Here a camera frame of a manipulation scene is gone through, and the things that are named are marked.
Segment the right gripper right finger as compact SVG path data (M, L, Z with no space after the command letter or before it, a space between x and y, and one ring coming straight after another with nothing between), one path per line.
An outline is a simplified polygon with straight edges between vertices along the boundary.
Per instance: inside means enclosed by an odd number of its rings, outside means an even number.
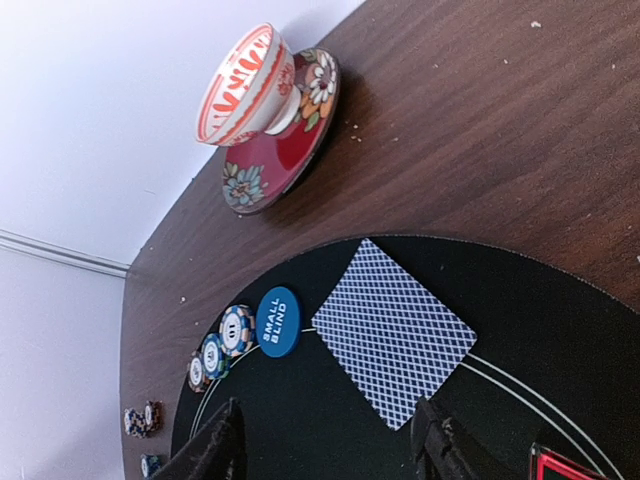
M479 479L453 440L439 410L424 396L410 422L410 445L417 479Z

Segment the blue small blind button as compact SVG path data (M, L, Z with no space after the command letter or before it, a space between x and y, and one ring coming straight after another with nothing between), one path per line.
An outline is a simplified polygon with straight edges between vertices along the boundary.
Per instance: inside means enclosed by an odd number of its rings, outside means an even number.
M289 355L302 330L300 302L292 290L277 286L261 299L256 314L256 338L263 353L271 358Z

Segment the card dealt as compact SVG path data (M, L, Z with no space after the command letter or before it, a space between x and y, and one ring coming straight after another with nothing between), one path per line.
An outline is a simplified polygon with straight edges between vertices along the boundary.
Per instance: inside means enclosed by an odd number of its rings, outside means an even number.
M369 239L311 319L386 426L403 427L477 341L475 331Z

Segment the blue white poker chip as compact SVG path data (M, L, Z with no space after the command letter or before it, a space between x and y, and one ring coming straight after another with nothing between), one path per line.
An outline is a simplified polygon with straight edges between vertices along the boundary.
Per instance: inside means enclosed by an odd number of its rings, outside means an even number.
M255 316L248 305L229 306L224 311L219 325L224 353L232 358L247 353L254 346L255 329Z

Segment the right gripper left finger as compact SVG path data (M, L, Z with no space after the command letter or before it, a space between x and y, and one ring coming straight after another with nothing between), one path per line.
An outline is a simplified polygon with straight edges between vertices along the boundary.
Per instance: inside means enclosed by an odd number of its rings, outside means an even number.
M231 397L151 479L245 479L243 412Z

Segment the triangular all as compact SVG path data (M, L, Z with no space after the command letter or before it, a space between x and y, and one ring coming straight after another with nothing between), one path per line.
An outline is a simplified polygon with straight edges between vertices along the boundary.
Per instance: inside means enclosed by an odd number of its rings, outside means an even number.
M534 443L529 457L530 480L607 480L607 477L586 468L555 451Z

